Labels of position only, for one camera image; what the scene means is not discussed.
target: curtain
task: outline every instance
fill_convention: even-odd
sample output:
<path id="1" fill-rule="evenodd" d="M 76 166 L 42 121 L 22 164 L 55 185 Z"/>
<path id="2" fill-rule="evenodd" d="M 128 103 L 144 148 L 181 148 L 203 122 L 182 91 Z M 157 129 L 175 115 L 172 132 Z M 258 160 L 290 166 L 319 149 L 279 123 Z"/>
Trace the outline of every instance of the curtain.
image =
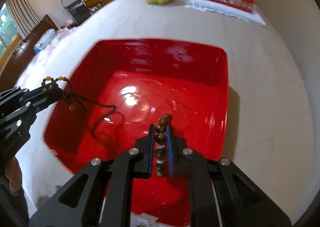
<path id="1" fill-rule="evenodd" d="M 7 8 L 23 39 L 40 23 L 38 15 L 27 0 L 7 0 Z"/>

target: folded white towel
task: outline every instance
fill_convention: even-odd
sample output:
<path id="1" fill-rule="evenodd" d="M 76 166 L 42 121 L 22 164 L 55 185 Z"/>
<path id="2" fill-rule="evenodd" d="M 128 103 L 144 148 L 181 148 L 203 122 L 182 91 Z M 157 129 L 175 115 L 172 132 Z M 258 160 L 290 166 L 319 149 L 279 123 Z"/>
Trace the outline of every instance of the folded white towel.
<path id="1" fill-rule="evenodd" d="M 258 14 L 255 7 L 252 13 L 247 13 L 245 11 L 233 8 L 231 6 L 226 6 L 220 3 L 215 3 L 208 0 L 188 0 L 185 5 L 186 8 L 194 8 L 204 12 L 216 12 L 220 14 L 225 14 L 228 16 L 243 19 L 247 22 L 252 22 L 257 25 L 265 26 L 266 23 Z"/>

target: white cloth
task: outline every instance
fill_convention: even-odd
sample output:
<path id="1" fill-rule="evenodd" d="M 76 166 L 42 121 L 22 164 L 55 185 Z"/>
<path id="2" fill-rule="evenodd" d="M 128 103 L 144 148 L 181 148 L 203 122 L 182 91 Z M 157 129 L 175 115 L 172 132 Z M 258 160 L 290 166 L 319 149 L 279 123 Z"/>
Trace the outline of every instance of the white cloth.
<path id="1" fill-rule="evenodd" d="M 236 17 L 246 22 L 252 22 L 257 25 L 265 26 L 266 23 L 258 14 L 255 7 L 252 10 L 252 13 L 248 13 L 231 6 L 226 6 L 220 3 L 215 3 L 208 0 L 188 0 L 186 2 L 186 8 L 194 8 L 203 12 L 216 12 L 219 14 L 225 14 L 231 17 Z"/>
<path id="2" fill-rule="evenodd" d="M 299 70 L 266 19 L 267 29 L 185 8 L 186 1 L 163 6 L 148 5 L 145 0 L 111 2 L 81 25 L 64 46 L 57 47 L 38 85 L 47 75 L 70 78 L 102 39 L 172 38 L 223 48 L 228 54 L 230 86 L 223 155 L 293 218 L 313 157 L 311 111 Z M 17 154 L 23 186 L 36 204 L 72 176 L 43 140 L 54 107 L 38 114 L 31 139 Z"/>

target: white tablecloth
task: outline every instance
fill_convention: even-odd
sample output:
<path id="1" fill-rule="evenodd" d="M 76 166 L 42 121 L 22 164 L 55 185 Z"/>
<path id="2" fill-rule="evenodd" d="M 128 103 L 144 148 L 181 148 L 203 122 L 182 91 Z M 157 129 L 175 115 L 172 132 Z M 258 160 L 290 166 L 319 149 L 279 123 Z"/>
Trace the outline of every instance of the white tablecloth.
<path id="1" fill-rule="evenodd" d="M 229 111 L 223 155 L 230 157 L 293 218 L 311 168 L 313 132 L 306 90 L 286 45 L 267 28 L 184 7 L 186 0 L 148 5 L 115 0 L 87 20 L 39 75 L 71 77 L 95 42 L 109 38 L 172 38 L 223 48 L 228 54 Z M 35 204 L 72 174 L 43 141 L 54 105 L 38 114 L 31 139 L 18 152 L 23 187 Z"/>

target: metal screw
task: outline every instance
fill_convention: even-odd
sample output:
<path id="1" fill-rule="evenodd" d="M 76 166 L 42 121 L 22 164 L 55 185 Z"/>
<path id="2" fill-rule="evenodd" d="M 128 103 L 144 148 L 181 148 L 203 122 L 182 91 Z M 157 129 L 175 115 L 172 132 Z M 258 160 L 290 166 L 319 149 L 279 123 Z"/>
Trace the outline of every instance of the metal screw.
<path id="1" fill-rule="evenodd" d="M 190 148 L 185 148 L 185 149 L 183 149 L 183 154 L 185 154 L 185 155 L 191 155 L 192 153 L 193 153 L 193 150 L 192 149 L 190 149 Z"/>
<path id="2" fill-rule="evenodd" d="M 231 163 L 231 161 L 230 161 L 230 159 L 228 159 L 228 158 L 222 158 L 222 159 L 220 160 L 220 163 L 221 163 L 222 165 L 224 165 L 224 166 L 229 166 L 230 163 Z"/>
<path id="3" fill-rule="evenodd" d="M 131 148 L 129 150 L 130 155 L 135 155 L 139 153 L 139 149 L 138 148 Z"/>
<path id="4" fill-rule="evenodd" d="M 97 166 L 100 163 L 101 163 L 101 159 L 99 159 L 99 158 L 94 158 L 91 160 L 91 165 L 93 165 L 93 166 Z"/>

